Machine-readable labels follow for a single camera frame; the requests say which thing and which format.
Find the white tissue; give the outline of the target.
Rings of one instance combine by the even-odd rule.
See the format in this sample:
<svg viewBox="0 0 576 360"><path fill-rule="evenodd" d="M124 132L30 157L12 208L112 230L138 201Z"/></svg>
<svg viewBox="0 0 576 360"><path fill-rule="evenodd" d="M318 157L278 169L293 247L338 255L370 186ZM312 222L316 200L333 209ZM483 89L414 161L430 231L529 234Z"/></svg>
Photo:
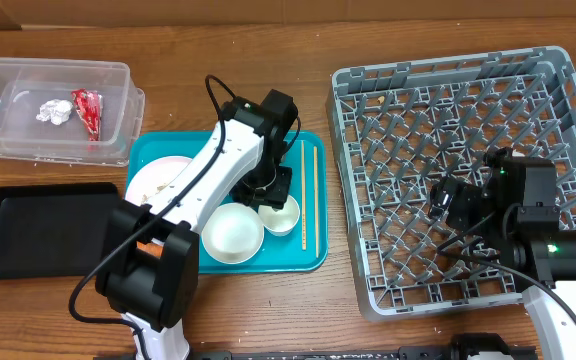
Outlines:
<svg viewBox="0 0 576 360"><path fill-rule="evenodd" d="M40 106L36 119L59 126L69 120L72 110L73 104L70 101L49 100Z"/></svg>

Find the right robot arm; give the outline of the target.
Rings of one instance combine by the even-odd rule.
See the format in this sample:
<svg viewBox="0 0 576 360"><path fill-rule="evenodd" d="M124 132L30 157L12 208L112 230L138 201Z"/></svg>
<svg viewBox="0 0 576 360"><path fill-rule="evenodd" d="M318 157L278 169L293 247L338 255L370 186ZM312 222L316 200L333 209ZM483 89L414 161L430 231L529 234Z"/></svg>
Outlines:
<svg viewBox="0 0 576 360"><path fill-rule="evenodd" d="M457 235L441 256L513 276L547 359L576 359L576 230L559 226L557 169L550 160L489 151L482 186L444 176L432 186L432 219Z"/></svg>

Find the white bowl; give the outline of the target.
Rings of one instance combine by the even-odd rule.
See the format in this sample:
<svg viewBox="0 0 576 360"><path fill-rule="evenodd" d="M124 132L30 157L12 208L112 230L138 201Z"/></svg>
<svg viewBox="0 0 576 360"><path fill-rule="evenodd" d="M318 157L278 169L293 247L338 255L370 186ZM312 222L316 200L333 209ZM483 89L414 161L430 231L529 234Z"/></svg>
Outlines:
<svg viewBox="0 0 576 360"><path fill-rule="evenodd" d="M204 249L214 260L227 265L241 264L260 250L264 225L252 208L227 203L210 216L201 239Z"/></svg>

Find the red snack wrapper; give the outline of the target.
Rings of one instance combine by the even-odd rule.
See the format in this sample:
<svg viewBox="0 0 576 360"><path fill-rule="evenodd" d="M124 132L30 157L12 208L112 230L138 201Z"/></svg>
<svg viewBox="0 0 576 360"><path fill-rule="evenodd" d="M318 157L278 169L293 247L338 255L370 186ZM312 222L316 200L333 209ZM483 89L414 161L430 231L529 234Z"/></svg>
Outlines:
<svg viewBox="0 0 576 360"><path fill-rule="evenodd" d="M90 141L98 141L101 133L103 97L97 91L85 88L71 92L74 108L83 122Z"/></svg>

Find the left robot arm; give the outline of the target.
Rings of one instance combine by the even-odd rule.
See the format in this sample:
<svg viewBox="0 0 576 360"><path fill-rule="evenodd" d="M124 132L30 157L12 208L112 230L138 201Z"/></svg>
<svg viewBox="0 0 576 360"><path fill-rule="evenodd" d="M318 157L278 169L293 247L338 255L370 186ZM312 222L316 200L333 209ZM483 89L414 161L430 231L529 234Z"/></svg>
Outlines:
<svg viewBox="0 0 576 360"><path fill-rule="evenodd" d="M277 90L259 104L233 97L171 184L143 205L123 200L113 210L95 288L132 325L136 358L188 356L182 318L197 288L202 228L226 196L283 207L292 171L281 161L297 117L293 98Z"/></svg>

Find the small white cup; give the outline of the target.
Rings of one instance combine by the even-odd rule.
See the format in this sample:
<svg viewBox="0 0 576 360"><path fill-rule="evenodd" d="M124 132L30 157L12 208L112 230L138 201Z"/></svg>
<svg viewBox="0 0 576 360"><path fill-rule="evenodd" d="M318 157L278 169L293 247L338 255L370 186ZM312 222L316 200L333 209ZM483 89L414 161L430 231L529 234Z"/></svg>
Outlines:
<svg viewBox="0 0 576 360"><path fill-rule="evenodd" d="M257 211L264 227L275 236L286 236L299 222L301 210L294 197L289 195L282 209L260 205Z"/></svg>

